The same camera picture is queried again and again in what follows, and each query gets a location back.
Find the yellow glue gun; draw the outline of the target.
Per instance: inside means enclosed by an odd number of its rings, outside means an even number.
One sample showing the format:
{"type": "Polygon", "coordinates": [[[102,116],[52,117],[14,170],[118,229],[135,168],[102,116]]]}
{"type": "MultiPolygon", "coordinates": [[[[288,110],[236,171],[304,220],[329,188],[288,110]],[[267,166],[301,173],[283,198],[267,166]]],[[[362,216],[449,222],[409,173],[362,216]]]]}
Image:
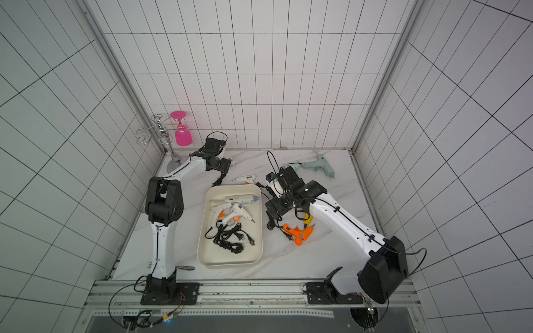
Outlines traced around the yellow glue gun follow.
{"type": "Polygon", "coordinates": [[[313,216],[309,214],[305,214],[304,216],[304,229],[306,229],[312,222],[313,216]]]}

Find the white mini glue gun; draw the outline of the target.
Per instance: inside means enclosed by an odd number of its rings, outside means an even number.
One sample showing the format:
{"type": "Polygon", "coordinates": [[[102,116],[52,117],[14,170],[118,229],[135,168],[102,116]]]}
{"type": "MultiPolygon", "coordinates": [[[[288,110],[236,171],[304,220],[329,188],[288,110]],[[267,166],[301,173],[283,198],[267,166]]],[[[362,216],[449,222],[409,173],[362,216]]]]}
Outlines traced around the white mini glue gun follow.
{"type": "Polygon", "coordinates": [[[238,203],[232,204],[229,209],[224,208],[217,216],[217,222],[225,226],[232,226],[238,223],[240,219],[255,223],[251,214],[238,203]]]}

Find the cream plastic storage tray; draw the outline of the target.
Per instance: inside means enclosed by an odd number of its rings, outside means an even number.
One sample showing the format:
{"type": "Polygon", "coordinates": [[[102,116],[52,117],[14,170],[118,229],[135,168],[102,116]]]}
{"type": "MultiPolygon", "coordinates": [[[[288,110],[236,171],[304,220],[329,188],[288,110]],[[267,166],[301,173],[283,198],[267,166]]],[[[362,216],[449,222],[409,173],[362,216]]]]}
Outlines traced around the cream plastic storage tray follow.
{"type": "Polygon", "coordinates": [[[215,268],[256,263],[263,254],[262,208],[262,193],[255,185],[220,185],[209,190],[197,248],[200,264],[215,268]],[[241,204],[255,223],[240,219],[232,226],[225,226],[217,222],[217,216],[223,209],[213,209],[210,201],[240,194],[253,194],[260,198],[253,204],[241,204]]]}

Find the large white glue gun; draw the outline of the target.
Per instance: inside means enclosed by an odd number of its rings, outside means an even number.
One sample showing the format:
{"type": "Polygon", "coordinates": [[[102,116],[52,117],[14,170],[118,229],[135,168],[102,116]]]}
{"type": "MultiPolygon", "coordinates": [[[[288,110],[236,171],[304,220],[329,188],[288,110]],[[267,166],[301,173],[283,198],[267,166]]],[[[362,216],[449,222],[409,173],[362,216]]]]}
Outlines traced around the large white glue gun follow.
{"type": "Polygon", "coordinates": [[[213,209],[222,208],[228,209],[231,208],[234,203],[237,204],[253,204],[257,202],[260,198],[253,194],[240,194],[235,196],[226,196],[223,199],[211,200],[210,204],[213,209]]]}

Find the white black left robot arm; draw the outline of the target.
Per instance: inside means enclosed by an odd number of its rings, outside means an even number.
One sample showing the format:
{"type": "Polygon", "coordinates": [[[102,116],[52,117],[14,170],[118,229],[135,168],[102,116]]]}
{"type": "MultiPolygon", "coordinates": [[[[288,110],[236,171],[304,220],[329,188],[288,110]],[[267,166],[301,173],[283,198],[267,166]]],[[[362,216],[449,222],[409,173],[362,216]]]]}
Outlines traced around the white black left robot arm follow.
{"type": "Polygon", "coordinates": [[[221,173],[214,183],[218,186],[228,173],[231,162],[223,153],[196,151],[166,176],[154,176],[150,179],[145,214],[151,223],[154,236],[153,268],[147,278],[147,287],[151,290],[168,294],[176,284],[174,249],[177,221],[185,209],[183,186],[207,171],[221,173]]]}

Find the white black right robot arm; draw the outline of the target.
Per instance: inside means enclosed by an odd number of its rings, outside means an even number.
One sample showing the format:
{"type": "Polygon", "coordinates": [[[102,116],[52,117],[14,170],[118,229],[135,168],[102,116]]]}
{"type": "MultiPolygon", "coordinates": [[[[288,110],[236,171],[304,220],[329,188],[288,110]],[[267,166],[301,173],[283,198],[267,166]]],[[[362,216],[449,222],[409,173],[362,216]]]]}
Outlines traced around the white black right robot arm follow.
{"type": "Polygon", "coordinates": [[[351,215],[316,181],[292,185],[269,181],[273,198],[265,206],[271,221],[280,221],[293,208],[300,208],[325,223],[355,251],[355,264],[335,269],[330,284],[341,295],[365,294],[385,304],[408,278],[407,254],[397,237],[387,238],[351,215]]]}

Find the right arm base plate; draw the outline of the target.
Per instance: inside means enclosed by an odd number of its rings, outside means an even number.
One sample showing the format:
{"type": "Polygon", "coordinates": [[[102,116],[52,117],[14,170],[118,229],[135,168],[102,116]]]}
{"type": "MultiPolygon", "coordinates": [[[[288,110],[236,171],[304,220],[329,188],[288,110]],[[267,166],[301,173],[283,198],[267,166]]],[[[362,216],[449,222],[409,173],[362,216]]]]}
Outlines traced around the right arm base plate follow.
{"type": "Polygon", "coordinates": [[[331,282],[308,282],[303,291],[310,305],[362,305],[364,299],[359,295],[342,295],[331,282]]]}

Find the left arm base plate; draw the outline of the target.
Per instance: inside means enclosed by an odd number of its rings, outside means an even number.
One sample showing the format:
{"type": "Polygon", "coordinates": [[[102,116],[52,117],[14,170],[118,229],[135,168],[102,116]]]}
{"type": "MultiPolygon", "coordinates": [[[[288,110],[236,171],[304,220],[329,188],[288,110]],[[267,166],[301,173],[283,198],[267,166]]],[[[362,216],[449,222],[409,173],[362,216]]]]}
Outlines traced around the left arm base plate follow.
{"type": "Polygon", "coordinates": [[[147,306],[195,305],[200,284],[197,282],[174,283],[166,287],[146,287],[140,304],[147,306]]]}

